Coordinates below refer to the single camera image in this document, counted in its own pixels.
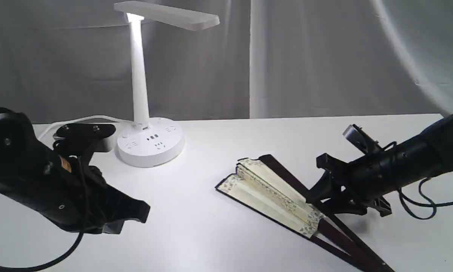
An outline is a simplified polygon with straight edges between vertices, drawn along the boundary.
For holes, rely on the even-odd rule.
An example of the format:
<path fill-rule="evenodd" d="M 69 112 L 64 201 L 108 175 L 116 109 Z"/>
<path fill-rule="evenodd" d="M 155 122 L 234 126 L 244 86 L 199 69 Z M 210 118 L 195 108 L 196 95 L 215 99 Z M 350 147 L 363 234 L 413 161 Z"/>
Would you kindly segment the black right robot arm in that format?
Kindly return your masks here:
<path fill-rule="evenodd" d="M 385 195 L 397 192 L 405 210 L 406 203 L 432 208 L 453 205 L 452 202 L 419 203 L 406 197 L 402 188 L 415 182 L 422 186 L 439 175 L 453 172 L 453 114 L 438 120 L 421 133 L 402 142 L 381 147 L 359 126 L 349 125 L 344 137 L 363 153 L 351 162 L 343 162 L 328 154 L 316 158 L 324 174 L 310 189 L 308 203 L 331 213 L 365 215 L 368 208 L 382 217 L 391 215 Z"/>

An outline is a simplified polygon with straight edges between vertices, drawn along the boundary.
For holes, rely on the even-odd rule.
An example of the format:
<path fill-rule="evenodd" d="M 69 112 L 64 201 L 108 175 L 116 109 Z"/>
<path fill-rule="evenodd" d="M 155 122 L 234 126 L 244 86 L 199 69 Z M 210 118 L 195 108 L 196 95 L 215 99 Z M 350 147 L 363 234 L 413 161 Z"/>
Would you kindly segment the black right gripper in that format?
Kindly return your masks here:
<path fill-rule="evenodd" d="M 369 208 L 381 217 L 392 214 L 384 198 L 388 181 L 379 168 L 368 162 L 343 162 L 326 153 L 316 158 L 316 166 L 325 172 L 309 190 L 306 202 L 327 216 L 366 215 Z"/>

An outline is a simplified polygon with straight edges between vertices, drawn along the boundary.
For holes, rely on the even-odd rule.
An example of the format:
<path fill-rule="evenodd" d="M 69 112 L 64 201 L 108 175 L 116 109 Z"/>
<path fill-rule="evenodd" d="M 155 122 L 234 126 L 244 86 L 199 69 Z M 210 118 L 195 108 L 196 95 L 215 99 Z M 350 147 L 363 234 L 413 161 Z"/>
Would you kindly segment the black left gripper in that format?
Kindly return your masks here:
<path fill-rule="evenodd" d="M 94 152 L 59 158 L 44 176 L 42 215 L 62 230 L 87 234 L 120 234 L 125 221 L 145 223 L 150 206 L 107 184 L 101 170 L 90 165 Z"/>

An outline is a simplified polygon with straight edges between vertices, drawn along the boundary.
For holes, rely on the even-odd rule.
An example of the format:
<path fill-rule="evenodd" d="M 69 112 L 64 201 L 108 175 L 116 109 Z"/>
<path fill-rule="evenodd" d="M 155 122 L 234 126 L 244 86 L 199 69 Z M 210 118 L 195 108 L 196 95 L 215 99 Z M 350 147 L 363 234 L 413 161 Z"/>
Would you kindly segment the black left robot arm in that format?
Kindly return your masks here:
<path fill-rule="evenodd" d="M 107 184 L 89 165 L 107 153 L 112 124 L 62 126 L 52 148 L 38 140 L 23 113 L 0 107 L 0 194 L 67 232 L 119 234 L 125 221 L 145 223 L 149 205 Z"/>

